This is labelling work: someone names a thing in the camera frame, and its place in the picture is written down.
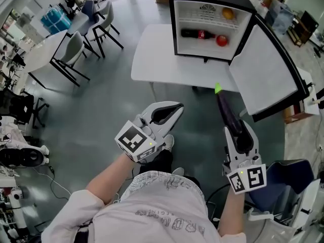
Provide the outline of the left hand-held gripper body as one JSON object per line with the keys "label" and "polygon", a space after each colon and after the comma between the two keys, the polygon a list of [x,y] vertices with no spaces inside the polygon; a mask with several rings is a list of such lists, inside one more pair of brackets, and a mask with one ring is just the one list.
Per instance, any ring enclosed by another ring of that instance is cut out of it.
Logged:
{"label": "left hand-held gripper body", "polygon": [[154,131],[153,133],[155,140],[143,133],[140,128],[133,124],[133,121],[128,120],[116,135],[115,141],[133,162],[139,163],[148,156],[161,151],[165,146],[164,138]]}

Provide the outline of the person's left hand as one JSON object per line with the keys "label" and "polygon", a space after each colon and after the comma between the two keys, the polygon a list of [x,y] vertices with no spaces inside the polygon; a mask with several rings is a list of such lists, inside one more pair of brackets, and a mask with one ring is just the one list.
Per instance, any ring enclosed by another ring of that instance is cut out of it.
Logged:
{"label": "person's left hand", "polygon": [[136,115],[135,119],[133,120],[133,124],[140,128],[143,133],[145,133],[148,137],[155,140],[155,135],[152,129],[148,126],[146,120],[143,118],[142,115]]}

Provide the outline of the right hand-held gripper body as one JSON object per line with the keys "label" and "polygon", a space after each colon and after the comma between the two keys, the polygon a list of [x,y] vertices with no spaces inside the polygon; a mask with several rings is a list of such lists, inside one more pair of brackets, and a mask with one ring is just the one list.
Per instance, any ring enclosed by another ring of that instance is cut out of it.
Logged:
{"label": "right hand-held gripper body", "polygon": [[246,154],[227,154],[227,161],[223,164],[223,175],[227,177],[235,194],[250,192],[267,185],[266,165],[261,156],[255,151]]}

